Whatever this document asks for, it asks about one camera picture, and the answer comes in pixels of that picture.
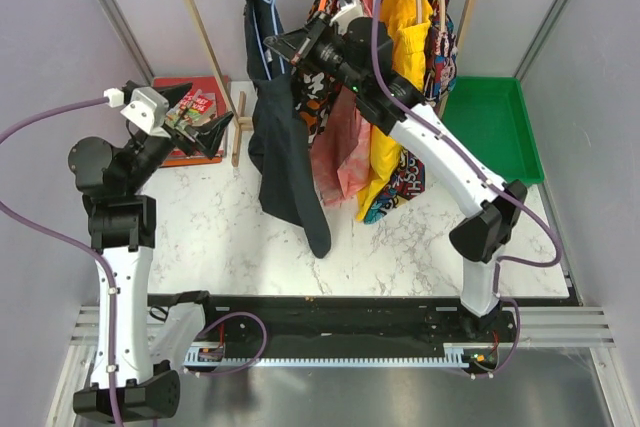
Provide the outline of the blue wire hanger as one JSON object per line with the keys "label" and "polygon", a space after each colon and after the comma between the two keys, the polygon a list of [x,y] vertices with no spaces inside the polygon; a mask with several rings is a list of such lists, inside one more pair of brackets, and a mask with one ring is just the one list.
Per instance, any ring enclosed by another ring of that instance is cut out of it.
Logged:
{"label": "blue wire hanger", "polygon": [[271,81],[286,74],[287,63],[265,44],[268,37],[284,32],[276,0],[245,0],[243,15],[249,77]]}

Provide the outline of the dark navy shorts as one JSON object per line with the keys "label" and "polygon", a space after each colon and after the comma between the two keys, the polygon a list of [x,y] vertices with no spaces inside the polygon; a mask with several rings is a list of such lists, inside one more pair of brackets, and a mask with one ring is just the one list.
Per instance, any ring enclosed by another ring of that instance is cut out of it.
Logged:
{"label": "dark navy shorts", "polygon": [[312,176],[305,121],[294,107],[291,66],[271,81],[252,80],[256,104],[248,153],[261,174],[263,212],[303,229],[313,255],[325,257],[331,233]]}

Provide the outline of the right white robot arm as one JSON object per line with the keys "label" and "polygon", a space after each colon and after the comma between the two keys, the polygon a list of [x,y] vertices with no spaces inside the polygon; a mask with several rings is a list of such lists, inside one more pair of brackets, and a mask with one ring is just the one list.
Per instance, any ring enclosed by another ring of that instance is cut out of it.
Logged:
{"label": "right white robot arm", "polygon": [[465,310],[457,324],[465,338],[483,339],[494,328],[499,305],[497,260],[519,220],[526,186],[506,182],[479,162],[439,121],[421,91],[393,69],[393,41],[382,22],[359,17],[340,33],[319,14],[264,44],[290,65],[325,73],[355,93],[361,115],[408,149],[448,190],[464,216],[449,234],[463,267]]}

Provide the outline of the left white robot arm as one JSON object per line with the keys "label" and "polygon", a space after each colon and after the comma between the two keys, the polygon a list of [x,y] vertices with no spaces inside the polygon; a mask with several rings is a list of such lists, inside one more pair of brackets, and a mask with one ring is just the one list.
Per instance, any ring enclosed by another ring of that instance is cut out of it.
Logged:
{"label": "left white robot arm", "polygon": [[94,367],[87,387],[73,396],[81,417],[105,424],[173,417],[192,342],[218,332],[218,314],[204,307],[208,293],[192,291],[171,298],[159,332],[148,337],[157,203],[141,192],[175,150],[217,157],[233,114],[216,94],[212,78],[158,79],[151,86],[129,81],[109,94],[137,128],[127,143],[87,137],[69,153],[100,281]]}

